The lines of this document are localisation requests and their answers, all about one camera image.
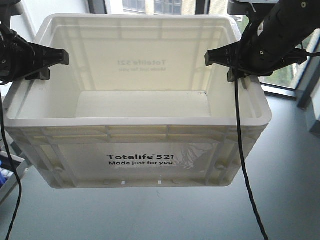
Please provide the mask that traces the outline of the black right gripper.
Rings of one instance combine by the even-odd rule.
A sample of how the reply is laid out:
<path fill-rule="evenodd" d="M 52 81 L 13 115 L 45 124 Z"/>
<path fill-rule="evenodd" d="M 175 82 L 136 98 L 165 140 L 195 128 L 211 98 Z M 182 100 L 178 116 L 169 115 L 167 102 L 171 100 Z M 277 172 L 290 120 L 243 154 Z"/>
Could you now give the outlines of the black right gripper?
<path fill-rule="evenodd" d="M 240 70 L 233 69 L 239 42 L 207 50 L 205 66 L 218 64 L 228 67 L 228 83 L 249 75 L 270 76 L 276 70 L 307 60 L 305 51 L 297 48 L 307 36 L 308 29 L 304 26 L 261 24 L 240 50 Z"/>

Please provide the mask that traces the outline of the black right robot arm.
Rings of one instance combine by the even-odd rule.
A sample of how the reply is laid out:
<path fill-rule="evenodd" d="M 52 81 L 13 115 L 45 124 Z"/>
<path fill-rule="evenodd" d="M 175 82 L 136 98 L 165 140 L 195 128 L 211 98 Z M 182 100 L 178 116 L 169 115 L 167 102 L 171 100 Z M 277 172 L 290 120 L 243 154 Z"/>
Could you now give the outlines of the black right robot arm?
<path fill-rule="evenodd" d="M 298 48 L 320 27 L 318 0 L 280 0 L 276 4 L 243 3 L 249 19 L 235 43 L 208 50 L 205 64 L 229 68 L 228 82 L 254 75 L 269 77 L 292 64 L 302 64 L 319 52 Z"/>

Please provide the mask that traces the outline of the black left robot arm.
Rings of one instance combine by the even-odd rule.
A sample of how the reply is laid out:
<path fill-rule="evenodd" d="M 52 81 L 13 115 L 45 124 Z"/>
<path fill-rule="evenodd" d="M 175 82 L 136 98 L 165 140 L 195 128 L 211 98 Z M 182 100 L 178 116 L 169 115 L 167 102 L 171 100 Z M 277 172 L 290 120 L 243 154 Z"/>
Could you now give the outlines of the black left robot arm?
<path fill-rule="evenodd" d="M 11 17 L 20 15 L 19 0 L 0 2 L 0 84 L 20 80 L 49 80 L 50 67 L 69 65 L 69 53 L 26 41 L 11 29 Z"/>

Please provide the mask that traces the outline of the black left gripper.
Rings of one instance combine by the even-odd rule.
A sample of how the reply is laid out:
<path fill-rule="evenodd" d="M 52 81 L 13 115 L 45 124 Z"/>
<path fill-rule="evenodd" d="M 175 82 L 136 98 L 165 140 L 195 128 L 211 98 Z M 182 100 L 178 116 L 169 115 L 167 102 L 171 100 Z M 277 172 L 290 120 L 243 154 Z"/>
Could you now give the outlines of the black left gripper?
<path fill-rule="evenodd" d="M 50 48 L 26 41 L 7 25 L 0 26 L 0 83 L 18 80 L 50 79 L 54 65 L 69 65 L 69 54 L 64 49 Z"/>

